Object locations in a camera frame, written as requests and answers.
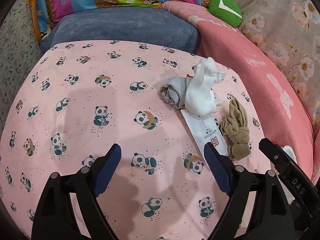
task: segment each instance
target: red logo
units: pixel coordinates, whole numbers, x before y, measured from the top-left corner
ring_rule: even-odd
[[[216,147],[219,144],[218,138],[215,136],[211,139],[211,143],[214,147]]]

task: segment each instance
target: knotted tan cloth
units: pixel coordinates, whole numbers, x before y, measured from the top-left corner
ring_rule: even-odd
[[[229,117],[221,122],[220,130],[223,135],[228,136],[232,141],[232,146],[228,147],[228,152],[237,161],[250,154],[249,129],[247,126],[247,113],[239,101],[233,98],[229,103]]]

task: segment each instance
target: pink tablecloth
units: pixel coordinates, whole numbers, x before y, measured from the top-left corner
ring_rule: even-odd
[[[207,239],[228,198],[181,112],[159,97],[166,78],[192,74],[200,57],[169,51],[127,41],[79,41],[46,52],[17,94],[0,143],[1,198],[19,228],[30,235],[52,172],[75,173],[117,143],[122,159],[98,202],[119,239]],[[214,117],[221,121],[232,95],[239,99],[250,120],[252,153],[238,163],[264,173],[270,162],[258,150],[264,135],[251,99],[233,70],[217,69],[227,75],[213,87],[223,100]],[[186,168],[185,158],[199,169]],[[87,234],[78,209],[76,217]],[[247,222],[248,213],[242,233]]]
[[[319,164],[315,163],[313,169],[313,128],[310,117],[276,65],[241,32],[207,12],[204,7],[168,1],[161,8],[198,29],[201,42],[197,54],[212,57],[240,76],[253,101],[265,136],[281,147],[291,146],[299,166],[309,178],[315,178]]]

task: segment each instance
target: blue-gray cushion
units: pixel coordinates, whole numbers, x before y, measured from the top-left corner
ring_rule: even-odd
[[[197,29],[172,13],[148,7],[109,7],[63,17],[41,44],[42,52],[62,42],[120,40],[196,53]]]

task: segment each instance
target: gray towel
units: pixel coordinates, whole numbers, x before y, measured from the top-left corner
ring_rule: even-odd
[[[184,106],[187,86],[191,78],[188,77],[172,77],[169,78],[160,87],[163,100],[169,105],[181,109]]]

